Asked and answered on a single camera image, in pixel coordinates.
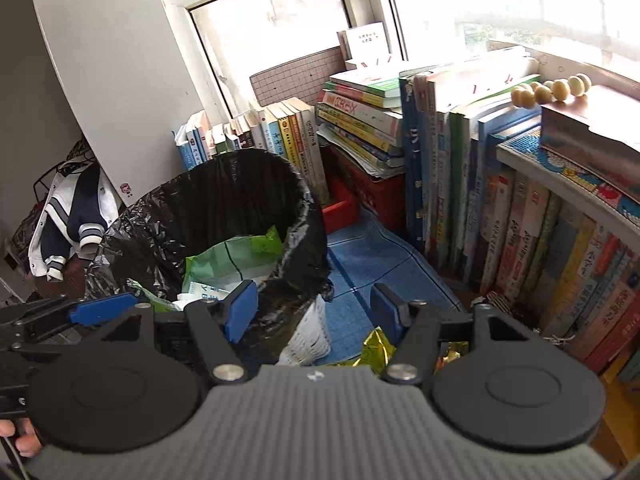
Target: trash can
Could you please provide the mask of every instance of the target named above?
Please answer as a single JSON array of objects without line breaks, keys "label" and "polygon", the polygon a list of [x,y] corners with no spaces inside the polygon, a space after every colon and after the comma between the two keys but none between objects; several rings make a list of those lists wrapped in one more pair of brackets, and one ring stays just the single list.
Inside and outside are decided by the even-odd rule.
[{"label": "trash can", "polygon": [[275,362],[318,294],[330,294],[326,234],[316,197],[296,168],[263,150],[223,153],[149,192],[111,225],[86,272],[86,297],[130,292],[132,278],[175,301],[185,259],[275,226],[281,259],[258,287],[240,351]]}]

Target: wall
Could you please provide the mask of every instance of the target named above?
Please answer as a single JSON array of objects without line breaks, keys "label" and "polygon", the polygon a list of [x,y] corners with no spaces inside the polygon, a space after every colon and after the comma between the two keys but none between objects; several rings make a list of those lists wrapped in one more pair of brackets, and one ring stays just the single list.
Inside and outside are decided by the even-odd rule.
[{"label": "wall", "polygon": [[202,103],[161,0],[33,2],[71,109],[125,203],[182,171],[171,130]]},{"label": "wall", "polygon": [[35,203],[32,183],[63,160],[81,131],[60,88],[32,0],[0,0],[0,232]]}]

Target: clothing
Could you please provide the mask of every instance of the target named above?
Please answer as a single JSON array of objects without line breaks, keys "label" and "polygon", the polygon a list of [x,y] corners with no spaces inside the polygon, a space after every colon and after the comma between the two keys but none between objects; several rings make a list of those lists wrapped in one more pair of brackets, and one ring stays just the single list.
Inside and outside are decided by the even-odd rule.
[{"label": "clothing", "polygon": [[73,254],[92,260],[105,231],[118,217],[119,204],[92,152],[63,164],[29,245],[31,273],[61,282],[63,267]]}]

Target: white panel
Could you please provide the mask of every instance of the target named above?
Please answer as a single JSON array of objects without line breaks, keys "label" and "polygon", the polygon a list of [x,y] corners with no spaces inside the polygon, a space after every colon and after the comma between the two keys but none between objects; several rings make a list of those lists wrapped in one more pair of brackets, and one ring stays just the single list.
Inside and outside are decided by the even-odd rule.
[{"label": "white panel", "polygon": [[202,104],[161,0],[33,1],[66,98],[124,202],[182,171],[171,130]]}]

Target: blue floor mat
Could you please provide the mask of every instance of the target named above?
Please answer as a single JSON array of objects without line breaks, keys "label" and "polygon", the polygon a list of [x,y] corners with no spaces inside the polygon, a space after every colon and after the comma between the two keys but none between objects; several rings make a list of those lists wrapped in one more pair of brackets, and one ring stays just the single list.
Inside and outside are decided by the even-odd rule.
[{"label": "blue floor mat", "polygon": [[334,283],[334,300],[326,304],[332,350],[316,364],[360,354],[362,342],[374,328],[366,310],[375,282],[385,283],[404,300],[426,300],[447,310],[460,308],[460,300],[424,257],[368,211],[362,210],[357,223],[327,238],[329,278]]}]

